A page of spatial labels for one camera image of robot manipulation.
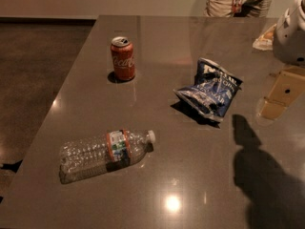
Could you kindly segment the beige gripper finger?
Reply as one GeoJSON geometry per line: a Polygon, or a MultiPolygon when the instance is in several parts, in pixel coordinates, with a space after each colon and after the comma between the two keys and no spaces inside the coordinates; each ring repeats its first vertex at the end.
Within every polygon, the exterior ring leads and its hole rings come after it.
{"type": "Polygon", "coordinates": [[[258,115],[276,120],[305,92],[305,69],[289,66],[281,70],[269,93],[263,98],[258,115]]]}

